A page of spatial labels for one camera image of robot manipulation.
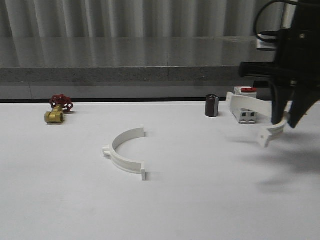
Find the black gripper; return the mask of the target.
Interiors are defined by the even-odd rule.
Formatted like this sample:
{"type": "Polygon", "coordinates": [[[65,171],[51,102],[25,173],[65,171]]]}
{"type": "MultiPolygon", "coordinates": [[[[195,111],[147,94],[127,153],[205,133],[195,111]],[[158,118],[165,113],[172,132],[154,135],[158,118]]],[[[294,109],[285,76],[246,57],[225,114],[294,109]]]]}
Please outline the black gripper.
{"type": "MultiPolygon", "coordinates": [[[[253,32],[256,38],[260,33],[257,24],[261,14],[274,3],[273,0],[266,3],[255,17],[253,32]]],[[[320,2],[287,0],[285,3],[295,6],[295,12],[291,26],[277,30],[274,60],[241,62],[239,75],[279,78],[269,80],[271,123],[277,125],[283,120],[287,103],[293,95],[288,124],[294,129],[320,100],[320,2]]]]}

